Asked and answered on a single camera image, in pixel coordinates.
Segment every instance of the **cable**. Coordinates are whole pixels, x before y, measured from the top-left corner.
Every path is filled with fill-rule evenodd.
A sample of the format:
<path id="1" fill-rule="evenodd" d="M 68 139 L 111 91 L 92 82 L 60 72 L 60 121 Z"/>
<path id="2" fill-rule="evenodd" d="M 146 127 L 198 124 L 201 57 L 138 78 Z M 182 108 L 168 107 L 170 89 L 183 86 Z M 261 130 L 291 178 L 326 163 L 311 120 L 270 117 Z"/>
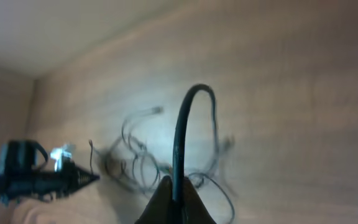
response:
<path id="1" fill-rule="evenodd" d="M 183 177 L 185 175 L 184 174 L 184 155 L 185 155 L 184 147 L 185 147 L 186 125 L 188 121 L 188 115 L 190 113 L 191 103 L 196 93 L 200 90 L 206 91 L 211 98 L 211 121 L 212 121 L 212 129 L 213 129 L 214 150 L 213 150 L 212 158 L 210 159 L 205 170 L 196 170 L 194 172 L 191 172 L 188 175 L 188 177 L 191 180 L 192 184 L 195 186 L 195 189 L 197 190 L 205 186 L 208 183 L 208 181 L 211 181 L 222 192 L 228 204 L 230 205 L 231 213 L 232 213 L 230 221 L 228 223 L 232 223 L 235 217 L 234 206 L 227 193 L 223 190 L 223 188 L 215 180 L 213 180 L 216 169 L 218 168 L 219 158 L 224 152 L 226 152 L 229 149 L 230 145 L 226 144 L 224 147 L 219 146 L 218 122 L 216 119 L 216 98 L 213 90 L 207 85 L 199 84 L 191 87 L 188 93 L 186 94 L 185 99 L 183 100 L 178 115 L 177 126 L 175 131 L 175 141 L 174 141 L 174 148 L 173 148 L 173 155 L 174 155 L 173 169 L 168 164 L 159 163 L 154 158 L 154 156 L 148 152 L 147 146 L 142 141 L 138 140 L 136 137 L 132 135 L 132 131 L 135 126 L 139 125 L 139 123 L 142 122 L 145 118 L 149 118 L 153 115 L 160 114 L 162 112 L 161 107 L 154 107 L 148 110 L 138 111 L 127 116 L 121 126 L 121 136 L 113 142 L 112 146 L 106 152 L 104 152 L 105 154 L 95 149 L 92 141 L 89 140 L 89 145 L 91 146 L 90 158 L 92 160 L 92 152 L 95 151 L 95 153 L 101 159 L 101 167 L 106 172 L 106 175 L 109 176 L 118 185 L 120 185 L 123 189 L 132 193 L 140 192 L 144 195 L 146 195 L 146 193 L 152 193 L 155 191 L 157 185 L 160 183 L 161 173 L 165 175 L 173 176 L 173 196 L 175 196 L 175 200 L 176 202 L 178 202 L 177 212 L 178 214 L 179 211 L 181 213 L 181 207 L 183 205 L 182 204 L 183 196 L 179 192 L 183 192 L 183 181 L 182 184 L 180 182 L 181 180 L 183 180 Z M 127 127 L 130 124 L 133 125 L 131 126 L 129 132 L 127 133 L 126 132 Z M 127 149 L 129 152 L 133 154 L 133 158 L 130 160 L 132 167 L 131 167 L 130 174 L 128 174 L 127 161 L 125 160 L 113 161 L 113 162 L 117 162 L 117 164 L 119 165 L 119 173 L 118 175 L 114 175 L 110 172 L 111 168 L 109 167 L 109 165 L 111 165 L 111 162 L 112 160 L 114 160 L 114 158 L 111 158 L 109 154 L 117 149 L 121 141 L 124 143 L 125 149 Z M 143 172 L 144 161 L 146 159 L 151 160 L 156 170 L 156 175 L 154 177 L 153 182 L 150 185 L 147 185 L 145 183 L 144 172 Z M 89 162 L 89 165 L 91 167 L 91 172 L 92 172 L 93 170 L 92 170 L 91 160 Z M 139 160 L 140 160 L 140 178 L 141 178 L 140 181 L 137 179 L 135 175 L 135 165 Z"/>

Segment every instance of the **tangled cable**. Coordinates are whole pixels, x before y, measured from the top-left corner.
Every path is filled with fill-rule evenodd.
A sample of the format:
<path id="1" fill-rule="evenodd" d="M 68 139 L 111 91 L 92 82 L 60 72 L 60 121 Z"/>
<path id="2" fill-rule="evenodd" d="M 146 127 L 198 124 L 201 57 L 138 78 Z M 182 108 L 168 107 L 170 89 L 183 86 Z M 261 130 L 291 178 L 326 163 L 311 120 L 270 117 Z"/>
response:
<path id="1" fill-rule="evenodd" d="M 223 153 L 225 153 L 229 148 L 230 144 L 228 142 L 225 142 L 222 146 L 219 145 L 219 139 L 218 139 L 218 124 L 216 120 L 216 100 L 213 95 L 213 91 L 209 93 L 211 97 L 211 116 L 212 116 L 212 127 L 213 127 L 213 141 L 214 141 L 214 151 L 213 156 L 205 170 L 196 170 L 195 172 L 192 172 L 188 174 L 188 178 L 191 180 L 192 184 L 195 186 L 197 190 L 202 188 L 204 185 L 206 185 L 209 181 L 211 181 L 225 196 L 230 209 L 231 209 L 231 218 L 228 221 L 228 223 L 232 223 L 235 217 L 235 209 L 234 206 L 227 195 L 227 193 L 224 191 L 224 189 L 215 181 L 213 180 L 214 174 L 216 172 L 216 169 L 218 168 L 219 164 L 219 158 Z M 147 146 L 140 140 L 138 140 L 136 137 L 132 135 L 132 130 L 135 124 L 132 126 L 132 128 L 127 131 L 127 126 L 131 124 L 131 122 L 134 119 L 144 119 L 147 117 L 151 117 L 156 114 L 162 113 L 161 107 L 154 107 L 148 110 L 142 110 L 138 111 L 136 113 L 133 113 L 129 115 L 123 122 L 121 126 L 121 136 L 119 136 L 112 146 L 105 152 L 101 152 L 94 148 L 92 140 L 89 140 L 89 145 L 91 146 L 91 160 L 89 162 L 91 171 L 92 170 L 92 153 L 95 151 L 97 155 L 99 155 L 101 159 L 101 168 L 103 171 L 105 171 L 106 175 L 109 176 L 113 181 L 115 181 L 118 185 L 120 185 L 123 189 L 126 189 L 130 192 L 137 193 L 140 192 L 142 194 L 146 193 L 152 193 L 157 188 L 160 179 L 161 179 L 161 173 L 165 175 L 170 175 L 172 177 L 172 166 L 165 163 L 159 163 L 154 156 L 148 152 Z M 127 161 L 126 160 L 118 160 L 114 161 L 114 158 L 111 158 L 109 156 L 114 150 L 117 149 L 118 145 L 121 143 L 121 141 L 125 145 L 125 149 L 127 149 L 129 152 L 133 154 L 133 158 L 131 159 L 132 163 L 132 169 L 130 172 L 127 170 Z M 150 185 L 147 185 L 144 178 L 144 162 L 146 159 L 150 159 L 152 164 L 154 165 L 154 168 L 156 170 L 155 177 L 153 182 Z M 140 177 L 141 181 L 139 181 L 135 175 L 135 165 L 140 161 Z M 119 165 L 119 173 L 118 175 L 114 175 L 110 170 L 111 168 L 109 165 L 111 164 L 118 164 Z"/>

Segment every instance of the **floor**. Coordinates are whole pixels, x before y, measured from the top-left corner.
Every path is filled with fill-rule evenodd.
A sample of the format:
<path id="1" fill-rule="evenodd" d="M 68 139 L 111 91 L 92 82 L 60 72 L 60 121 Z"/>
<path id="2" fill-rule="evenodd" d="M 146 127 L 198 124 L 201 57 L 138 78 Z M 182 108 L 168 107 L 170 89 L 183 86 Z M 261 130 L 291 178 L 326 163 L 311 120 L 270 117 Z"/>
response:
<path id="1" fill-rule="evenodd" d="M 74 160 L 88 167 L 88 139 L 108 147 L 126 115 L 163 106 L 134 132 L 170 162 L 178 109 L 195 83 L 214 89 L 219 135 L 235 142 L 218 177 L 233 189 L 235 223 L 358 223 L 358 1 L 186 3 L 37 81 L 29 136 L 48 149 L 76 144 Z M 200 93 L 187 167 L 211 153 L 209 107 Z M 223 196 L 212 185 L 200 195 L 225 223 Z M 69 200 L 34 203 L 14 220 L 133 223 L 147 199 L 104 179 Z"/>

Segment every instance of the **black tube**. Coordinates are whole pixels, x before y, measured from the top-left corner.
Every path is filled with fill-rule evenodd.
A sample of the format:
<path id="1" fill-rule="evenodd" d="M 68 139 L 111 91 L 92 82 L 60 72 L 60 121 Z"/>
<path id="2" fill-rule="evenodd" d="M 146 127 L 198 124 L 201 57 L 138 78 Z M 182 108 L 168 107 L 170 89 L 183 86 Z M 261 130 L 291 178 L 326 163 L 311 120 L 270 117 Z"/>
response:
<path id="1" fill-rule="evenodd" d="M 175 137 L 173 140 L 173 192 L 172 192 L 172 200 L 174 204 L 173 211 L 173 220 L 177 224 L 183 223 L 183 178 L 185 176 L 185 141 L 186 141 L 186 128 L 187 128 L 187 120 L 190 113 L 191 103 L 193 102 L 193 98 L 196 93 L 200 90 L 206 91 L 212 101 L 213 108 L 213 116 L 215 116 L 216 110 L 216 99 L 215 94 L 211 87 L 205 84 L 197 84 L 191 87 L 185 99 L 183 99 L 183 103 L 181 104 L 177 126 L 175 129 Z"/>

